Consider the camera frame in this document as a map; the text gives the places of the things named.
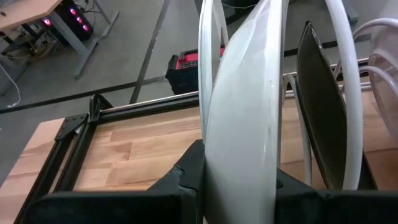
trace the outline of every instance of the black aluminum extrusion frame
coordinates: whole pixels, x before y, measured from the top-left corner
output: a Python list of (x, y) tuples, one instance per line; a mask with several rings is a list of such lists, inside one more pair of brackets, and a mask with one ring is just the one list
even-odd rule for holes
[[(98, 124), (198, 105), (197, 92), (119, 108), (112, 108), (100, 95), (93, 96), (89, 114), (65, 118), (15, 223), (202, 224), (205, 150), (201, 140), (195, 141), (174, 167), (146, 191), (72, 191)], [(76, 144), (49, 194), (75, 132), (79, 132)], [(315, 190), (279, 169), (277, 178), (278, 224), (398, 223), (397, 192)]]

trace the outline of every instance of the computer tower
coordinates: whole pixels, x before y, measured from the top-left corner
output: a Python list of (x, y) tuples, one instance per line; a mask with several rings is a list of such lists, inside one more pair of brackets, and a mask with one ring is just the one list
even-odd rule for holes
[[(66, 25), (80, 40), (88, 40), (93, 34), (93, 26), (85, 17), (84, 13), (72, 0), (63, 0), (56, 8), (55, 12), (61, 17)], [(68, 46), (68, 41), (63, 37), (51, 21), (43, 17), (41, 23), (46, 29), (57, 38), (62, 45)]]

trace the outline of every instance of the butcher block countertop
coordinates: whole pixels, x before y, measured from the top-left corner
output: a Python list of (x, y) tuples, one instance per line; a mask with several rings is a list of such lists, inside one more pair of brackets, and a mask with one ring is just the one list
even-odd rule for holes
[[(380, 190), (398, 189), (398, 148), (377, 113), (372, 91), (364, 91), (364, 150)], [(0, 223), (13, 223), (53, 144), (63, 119), (37, 127), (0, 188)], [(75, 184), (76, 191), (146, 190), (201, 139), (199, 108), (101, 124)], [(282, 111), (282, 170), (304, 180), (299, 117), (293, 98)], [(325, 189), (313, 159), (312, 185)]]

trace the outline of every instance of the wooden desk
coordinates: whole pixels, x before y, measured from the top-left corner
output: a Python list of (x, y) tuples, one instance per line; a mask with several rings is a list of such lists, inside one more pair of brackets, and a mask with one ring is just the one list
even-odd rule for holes
[[(363, 92), (364, 150), (381, 190), (398, 189), (398, 149)], [(294, 99), (282, 112), (282, 169), (304, 180), (303, 152)], [(12, 223), (53, 145), (63, 119), (41, 123), (0, 188), (0, 223)], [(75, 190), (145, 190), (165, 175), (191, 143), (201, 138), (198, 108), (99, 125)], [(313, 187), (324, 189), (315, 160)]]
[(6, 16), (0, 16), (0, 31), (11, 29), (49, 15), (62, 0), (20, 0), (0, 8)]

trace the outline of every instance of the concrete floor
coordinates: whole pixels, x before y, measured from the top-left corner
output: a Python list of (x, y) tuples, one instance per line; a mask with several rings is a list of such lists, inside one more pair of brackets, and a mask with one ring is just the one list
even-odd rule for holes
[[(48, 57), (29, 65), (17, 81), (22, 105), (137, 80), (163, 1), (99, 1), (108, 14), (119, 10), (120, 16), (108, 38), (96, 47), (83, 76), (75, 80), (72, 75), (72, 68), (78, 61), (76, 52), (69, 48), (52, 52)], [(351, 0), (360, 15), (358, 25), (376, 18), (384, 1)], [(145, 79), (164, 75), (172, 54), (197, 48), (198, 18), (193, 1), (171, 0)], [(335, 38), (326, 4), (320, 0), (298, 0), (289, 7), (285, 49), (297, 48), (307, 20), (313, 22), (322, 42)], [(242, 21), (229, 26), (230, 36)], [(105, 26), (104, 20), (96, 16), (95, 34), (102, 33)], [(358, 58), (367, 57), (371, 50), (369, 42), (358, 43), (356, 47)], [(326, 54), (331, 63), (338, 60), (338, 49), (327, 49)], [(285, 58), (284, 72), (295, 71), (295, 61), (295, 56)], [(132, 91), (133, 88), (128, 88), (103, 95), (114, 106), (121, 106), (128, 104)], [(167, 82), (146, 85), (142, 87), (138, 101), (171, 95), (173, 93)], [(16, 91), (11, 88), (6, 96), (0, 96), (0, 108), (5, 108), (16, 99)], [(86, 97), (0, 114), (0, 184), (40, 122), (87, 112), (88, 102), (89, 97)]]

